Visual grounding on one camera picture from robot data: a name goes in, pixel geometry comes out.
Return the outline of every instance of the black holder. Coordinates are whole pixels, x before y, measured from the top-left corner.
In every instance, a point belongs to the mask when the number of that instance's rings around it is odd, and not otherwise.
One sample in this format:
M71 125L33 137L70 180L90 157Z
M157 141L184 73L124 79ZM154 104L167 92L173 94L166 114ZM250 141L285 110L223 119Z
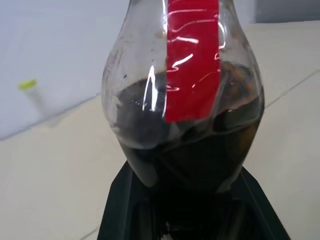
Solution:
M126 162L112 182L97 240L162 239L290 237L259 183L244 167L228 193L185 196L177 192L154 199Z

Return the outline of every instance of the grout line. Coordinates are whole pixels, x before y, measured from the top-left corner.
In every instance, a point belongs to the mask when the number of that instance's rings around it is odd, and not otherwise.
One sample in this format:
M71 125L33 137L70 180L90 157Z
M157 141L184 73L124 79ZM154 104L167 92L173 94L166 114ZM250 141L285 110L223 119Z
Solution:
M30 124L30 125L26 125L26 126L22 127L22 129L20 129L20 130L18 130L18 131L14 131L14 132L12 132L12 133L9 133L8 135L5 135L4 137L0 137L0 142L1 142L1 141L5 141L5 140L7 140L7 139L9 139L9 138L11 138L11 137L14 137L15 135L24 133L24 132L32 129L33 127L36 127L37 125L42 124L42 123L44 123L44 122L46 122L46 121L49 121L49 120L54 119L54 118L57 118L57 117L59 117L60 115L63 115L63 114L65 114L66 112L69 112L69 111L71 111L71 110L73 110L73 109L76 109L77 107L81 106L82 104L85 104L85 103L87 103L87 102L95 99L96 97L98 97L98 96L100 96L100 95L101 95L101 94L100 94L100 92L99 92L99 93L97 93L95 96L92 96L92 97L89 97L89 98L87 98L87 99L85 99L85 100L82 100L82 101L80 101L80 102L78 102L78 103L76 103L76 104L74 104L74 105L72 105L72 106L70 106L70 107L67 107L66 109L63 109L63 110L61 110L61 111L59 111L59 112L57 112L57 113L54 113L53 115L50 115L50 116L45 117L45 118L43 118L43 119L41 119L41 120L39 120L39 121L36 121L35 123L32 123L32 124Z
M80 238L80 240L85 240L86 238L90 237L92 234L94 234L97 231L97 229L92 230L91 232L87 233L83 237Z
M302 79L301 81L299 81L298 83L296 83L295 85L293 85L292 87L290 87L288 90L284 91L280 96L278 96L276 99L274 99L273 101L271 101L267 106L265 106L265 109L269 108L270 106L272 106L273 104L275 104L280 98L284 97L285 95L287 95L290 91L292 91L293 89L295 89L296 87L298 87L299 85L303 84L305 81L307 81L309 78L311 78L312 76L314 76L315 74L319 73L320 70L316 70L313 73L311 73L310 75L308 75L307 77L305 77L304 79Z

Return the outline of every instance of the black plastic stand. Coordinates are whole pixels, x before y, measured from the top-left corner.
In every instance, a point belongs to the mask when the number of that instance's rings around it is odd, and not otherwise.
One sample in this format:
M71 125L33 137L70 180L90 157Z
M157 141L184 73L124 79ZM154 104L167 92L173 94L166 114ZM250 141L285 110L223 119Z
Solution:
M166 231L173 232L171 238L168 238L173 240L290 239L260 185L244 167L238 179L232 184L231 191L226 196L218 198L219 200L209 200L208 205L200 206L202 209L205 208L204 212L215 212L215 216L217 215L219 219L209 222L207 220L209 218L203 218L202 226L209 225L209 228L212 228L210 237L205 237L208 231L200 228L199 230L185 228L183 230L185 233L181 233L180 230L175 233L175 229L171 227L169 230L164 229L162 233L165 235ZM182 201L181 205L188 211L186 216L191 216L197 221L203 217L199 216L198 210L192 211L190 207L192 204L184 202ZM111 185L97 239L162 239L159 236L161 229L159 230L158 222L161 222L160 216L166 214L168 209L166 207L159 210L157 206L150 200L146 188L126 162ZM169 209L168 213L171 214L170 219L173 219L172 215L179 215L182 211L176 210L175 207Z

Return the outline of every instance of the dark liquid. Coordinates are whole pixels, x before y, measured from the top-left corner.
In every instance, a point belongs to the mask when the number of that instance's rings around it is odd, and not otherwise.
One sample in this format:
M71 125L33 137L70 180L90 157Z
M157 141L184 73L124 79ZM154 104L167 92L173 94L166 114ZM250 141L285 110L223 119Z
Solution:
M150 149L131 148L120 143L131 167L147 187L216 191L240 170L263 115L264 96L262 89L252 98L248 91L237 91L250 84L252 74L242 66L236 68L245 73L243 76L247 79L241 79L239 71L235 76L222 66L221 77L227 84L220 100L225 106L228 101L249 100L237 109L225 108L214 118L201 123L185 121L173 126L164 121L165 73L156 75L158 99L155 111L148 108L152 97L150 85L144 101L146 79L119 93L115 127L120 137L143 146L160 143ZM143 102L147 103L144 111ZM173 129L181 132L178 138L171 139Z

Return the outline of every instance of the inverted bottle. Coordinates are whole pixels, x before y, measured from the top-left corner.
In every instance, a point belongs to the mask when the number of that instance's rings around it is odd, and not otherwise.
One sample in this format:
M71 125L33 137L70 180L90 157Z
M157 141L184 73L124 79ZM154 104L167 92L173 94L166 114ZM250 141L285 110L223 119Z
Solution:
M233 1L131 0L102 105L147 187L227 191L264 112Z

